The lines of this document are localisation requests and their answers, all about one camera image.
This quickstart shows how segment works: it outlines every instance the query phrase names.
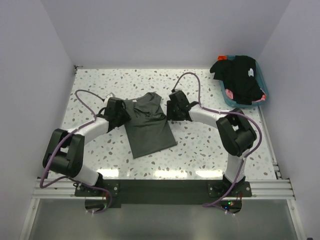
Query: gray floor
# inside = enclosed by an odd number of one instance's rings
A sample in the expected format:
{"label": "gray floor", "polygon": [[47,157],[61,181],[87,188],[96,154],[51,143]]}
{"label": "gray floor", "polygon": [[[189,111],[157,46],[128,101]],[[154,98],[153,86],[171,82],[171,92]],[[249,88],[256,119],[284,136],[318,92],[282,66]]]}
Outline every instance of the gray floor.
{"label": "gray floor", "polygon": [[233,217],[193,205],[124,205],[86,214],[84,200],[41,200],[31,240],[296,240],[285,200],[243,201]]}

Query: gray t-shirt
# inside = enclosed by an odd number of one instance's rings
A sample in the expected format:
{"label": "gray t-shirt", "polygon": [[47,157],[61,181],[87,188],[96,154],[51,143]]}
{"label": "gray t-shirt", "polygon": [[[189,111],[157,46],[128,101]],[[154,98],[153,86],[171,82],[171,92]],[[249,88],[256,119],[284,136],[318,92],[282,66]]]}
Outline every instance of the gray t-shirt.
{"label": "gray t-shirt", "polygon": [[134,159],[177,145],[160,106],[161,99],[155,92],[148,92],[140,98],[124,100],[131,117],[124,127]]}

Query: gray wall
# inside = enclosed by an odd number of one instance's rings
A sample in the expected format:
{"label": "gray wall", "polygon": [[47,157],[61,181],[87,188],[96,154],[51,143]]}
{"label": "gray wall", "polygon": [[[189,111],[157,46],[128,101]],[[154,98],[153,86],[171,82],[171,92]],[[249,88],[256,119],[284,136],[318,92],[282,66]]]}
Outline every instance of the gray wall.
{"label": "gray wall", "polygon": [[0,239],[19,238],[73,65],[39,0],[0,1]]}
{"label": "gray wall", "polygon": [[210,67],[258,58],[290,0],[42,0],[71,60],[89,68]]}
{"label": "gray wall", "polygon": [[270,92],[264,115],[274,151],[314,239],[320,239],[319,13],[319,0],[292,0],[258,59]]}

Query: pink cloth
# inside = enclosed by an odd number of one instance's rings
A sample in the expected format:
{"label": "pink cloth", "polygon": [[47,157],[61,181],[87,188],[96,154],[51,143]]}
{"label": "pink cloth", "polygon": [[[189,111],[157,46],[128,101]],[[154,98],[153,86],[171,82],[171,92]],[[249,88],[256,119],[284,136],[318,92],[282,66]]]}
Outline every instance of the pink cloth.
{"label": "pink cloth", "polygon": [[[265,100],[267,99],[266,93],[263,91],[262,88],[260,88],[260,89],[261,89],[261,91],[262,91],[264,94],[262,95],[261,99],[256,100],[256,101],[253,101],[253,103],[262,102],[262,101],[265,101]],[[231,90],[225,89],[225,94],[228,96],[228,98],[230,98],[230,99],[232,99],[232,100],[234,99],[234,93],[233,93]]]}

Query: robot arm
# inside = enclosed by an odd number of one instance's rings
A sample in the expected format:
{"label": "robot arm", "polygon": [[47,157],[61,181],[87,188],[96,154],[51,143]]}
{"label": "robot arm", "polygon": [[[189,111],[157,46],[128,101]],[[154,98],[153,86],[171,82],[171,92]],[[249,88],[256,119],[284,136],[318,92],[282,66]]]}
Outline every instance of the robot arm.
{"label": "robot arm", "polygon": [[[89,186],[99,185],[102,175],[83,163],[85,145],[98,136],[122,126],[130,119],[123,100],[115,97],[105,99],[95,122],[80,129],[63,143],[49,169]],[[52,133],[42,162],[44,168],[59,142],[74,129],[56,129]]]}
{"label": "robot arm", "polygon": [[[174,91],[169,95],[169,98],[170,100],[167,101],[168,120],[199,122],[218,129],[223,147],[228,152],[227,169],[224,177],[230,183],[233,183],[240,164],[244,161],[236,182],[244,181],[244,165],[246,163],[244,156],[257,139],[257,135],[248,120],[238,115],[221,115],[202,109],[198,102],[189,103],[181,90]],[[239,108],[231,112],[244,114]]]}

